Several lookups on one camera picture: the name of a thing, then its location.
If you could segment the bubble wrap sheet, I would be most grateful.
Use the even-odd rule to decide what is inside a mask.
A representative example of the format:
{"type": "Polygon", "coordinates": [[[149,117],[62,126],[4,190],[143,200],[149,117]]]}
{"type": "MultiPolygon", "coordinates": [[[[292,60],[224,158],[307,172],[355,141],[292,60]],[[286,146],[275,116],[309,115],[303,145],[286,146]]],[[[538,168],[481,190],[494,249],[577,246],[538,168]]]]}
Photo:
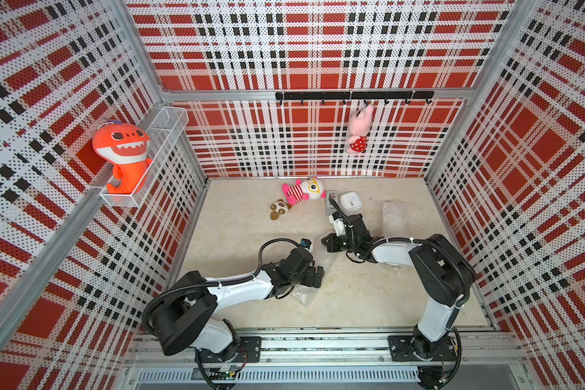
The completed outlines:
{"type": "MultiPolygon", "coordinates": [[[[410,237],[406,206],[402,202],[385,201],[382,204],[382,234],[384,237],[410,237]]],[[[409,249],[400,242],[379,248],[380,262],[395,267],[412,267],[409,249]]]]}
{"type": "Polygon", "coordinates": [[[326,238],[327,236],[323,235],[313,243],[311,254],[315,265],[309,269],[302,283],[292,291],[292,297],[304,307],[309,307],[318,296],[336,258],[336,253],[329,252],[328,247],[323,243],[326,238]]]}

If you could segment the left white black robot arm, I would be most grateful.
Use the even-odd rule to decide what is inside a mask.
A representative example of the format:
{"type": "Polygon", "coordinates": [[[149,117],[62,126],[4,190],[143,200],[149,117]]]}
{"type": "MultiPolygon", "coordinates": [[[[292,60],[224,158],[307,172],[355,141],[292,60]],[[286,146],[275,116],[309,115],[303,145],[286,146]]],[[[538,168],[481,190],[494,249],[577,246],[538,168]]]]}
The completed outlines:
{"type": "Polygon", "coordinates": [[[311,249],[307,239],[276,238],[259,248],[252,272],[217,279],[191,271],[146,304],[141,325],[166,356],[195,349],[197,358],[209,354],[216,362],[232,362],[249,349],[232,323],[215,314],[245,302],[287,297],[298,285],[320,288],[325,269],[311,249]]]}

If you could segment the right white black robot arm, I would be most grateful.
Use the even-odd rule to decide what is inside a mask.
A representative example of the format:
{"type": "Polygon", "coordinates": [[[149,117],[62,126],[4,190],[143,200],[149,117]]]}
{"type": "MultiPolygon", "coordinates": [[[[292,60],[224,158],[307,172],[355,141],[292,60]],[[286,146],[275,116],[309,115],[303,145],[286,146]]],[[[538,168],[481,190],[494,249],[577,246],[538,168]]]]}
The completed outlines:
{"type": "Polygon", "coordinates": [[[334,211],[328,217],[335,232],[321,242],[329,253],[346,252],[355,263],[413,267],[427,294],[422,318],[406,349],[421,361],[431,361],[449,345],[449,333],[469,301],[474,268],[441,234],[427,239],[372,237],[362,216],[334,211]]]}

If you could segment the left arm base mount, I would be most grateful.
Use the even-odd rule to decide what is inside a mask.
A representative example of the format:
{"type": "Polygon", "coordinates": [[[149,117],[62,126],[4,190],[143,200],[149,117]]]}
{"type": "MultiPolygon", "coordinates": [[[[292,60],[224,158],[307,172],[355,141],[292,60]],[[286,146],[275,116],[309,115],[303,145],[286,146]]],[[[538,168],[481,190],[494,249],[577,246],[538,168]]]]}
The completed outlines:
{"type": "Polygon", "coordinates": [[[260,336],[242,336],[220,353],[198,349],[197,355],[202,363],[255,363],[260,360],[262,341],[260,336]]]}

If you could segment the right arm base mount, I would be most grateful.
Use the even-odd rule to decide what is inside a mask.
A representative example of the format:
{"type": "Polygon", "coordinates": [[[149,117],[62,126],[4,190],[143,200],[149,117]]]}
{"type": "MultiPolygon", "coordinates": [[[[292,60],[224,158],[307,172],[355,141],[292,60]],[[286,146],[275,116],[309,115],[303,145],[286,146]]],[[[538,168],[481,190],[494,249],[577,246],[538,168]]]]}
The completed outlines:
{"type": "Polygon", "coordinates": [[[456,362],[458,351],[450,336],[430,342],[423,336],[389,336],[388,352],[393,362],[456,362]]]}

